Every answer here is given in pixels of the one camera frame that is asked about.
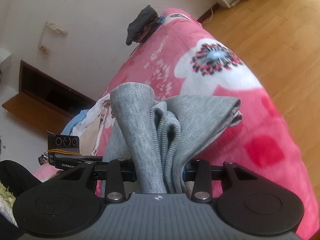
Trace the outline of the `left green sleeve forearm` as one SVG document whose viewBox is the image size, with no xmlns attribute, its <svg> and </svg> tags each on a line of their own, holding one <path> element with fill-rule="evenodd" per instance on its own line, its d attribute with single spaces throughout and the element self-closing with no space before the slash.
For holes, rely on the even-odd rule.
<svg viewBox="0 0 320 240">
<path fill-rule="evenodd" d="M 41 183 L 19 163 L 12 160 L 1 161 L 1 220 L 17 227 L 12 211 L 16 198 Z"/>
</svg>

